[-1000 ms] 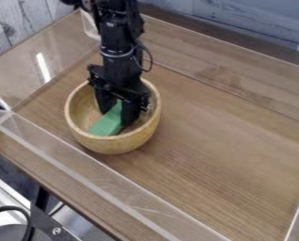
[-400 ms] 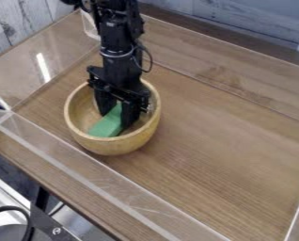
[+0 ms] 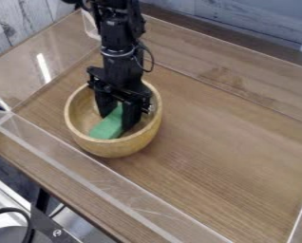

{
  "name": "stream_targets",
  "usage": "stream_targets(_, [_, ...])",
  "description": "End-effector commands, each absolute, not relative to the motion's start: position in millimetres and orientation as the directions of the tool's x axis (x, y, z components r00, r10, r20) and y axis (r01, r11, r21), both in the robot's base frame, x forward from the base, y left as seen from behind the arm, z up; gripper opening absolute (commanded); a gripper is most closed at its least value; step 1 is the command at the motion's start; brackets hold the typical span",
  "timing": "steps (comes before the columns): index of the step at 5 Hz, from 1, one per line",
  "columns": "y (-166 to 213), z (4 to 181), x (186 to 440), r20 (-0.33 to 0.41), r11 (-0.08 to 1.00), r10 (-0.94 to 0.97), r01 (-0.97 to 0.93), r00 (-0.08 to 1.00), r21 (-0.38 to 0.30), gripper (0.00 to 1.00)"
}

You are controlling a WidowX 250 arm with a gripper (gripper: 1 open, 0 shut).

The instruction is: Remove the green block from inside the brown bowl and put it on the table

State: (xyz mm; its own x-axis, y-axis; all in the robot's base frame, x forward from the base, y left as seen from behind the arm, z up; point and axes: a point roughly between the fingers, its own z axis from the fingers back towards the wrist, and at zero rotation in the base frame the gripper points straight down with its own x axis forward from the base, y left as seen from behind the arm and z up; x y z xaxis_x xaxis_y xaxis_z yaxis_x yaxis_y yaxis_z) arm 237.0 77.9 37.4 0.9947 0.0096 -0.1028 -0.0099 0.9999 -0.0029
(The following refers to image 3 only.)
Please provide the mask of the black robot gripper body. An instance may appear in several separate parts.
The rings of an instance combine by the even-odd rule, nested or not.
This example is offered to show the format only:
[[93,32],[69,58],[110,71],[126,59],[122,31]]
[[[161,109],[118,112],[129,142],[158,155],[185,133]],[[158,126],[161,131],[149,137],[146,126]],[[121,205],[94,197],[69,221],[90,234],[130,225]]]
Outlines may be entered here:
[[148,112],[152,91],[141,81],[141,53],[118,58],[104,56],[102,66],[89,66],[86,72],[88,87],[93,92],[110,94],[116,102],[138,102],[141,113]]

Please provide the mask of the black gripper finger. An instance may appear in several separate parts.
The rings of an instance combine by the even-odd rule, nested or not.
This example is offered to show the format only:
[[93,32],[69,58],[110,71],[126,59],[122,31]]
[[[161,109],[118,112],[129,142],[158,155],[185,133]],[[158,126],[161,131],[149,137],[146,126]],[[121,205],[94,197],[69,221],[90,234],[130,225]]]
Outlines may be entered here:
[[116,108],[116,99],[105,92],[94,92],[94,101],[97,105],[98,114],[105,118]]
[[124,130],[129,130],[140,121],[140,116],[141,116],[140,103],[125,101],[121,107],[122,107],[121,126]]

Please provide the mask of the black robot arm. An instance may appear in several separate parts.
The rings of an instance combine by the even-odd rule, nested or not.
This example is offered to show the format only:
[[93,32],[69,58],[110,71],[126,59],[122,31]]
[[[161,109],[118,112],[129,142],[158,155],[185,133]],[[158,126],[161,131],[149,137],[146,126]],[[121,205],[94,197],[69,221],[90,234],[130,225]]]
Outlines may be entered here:
[[92,14],[101,39],[102,66],[86,69],[88,87],[93,90],[98,114],[105,118],[121,103],[121,128],[129,130],[148,112],[152,91],[141,81],[145,71],[140,41],[145,32],[138,0],[62,0]]

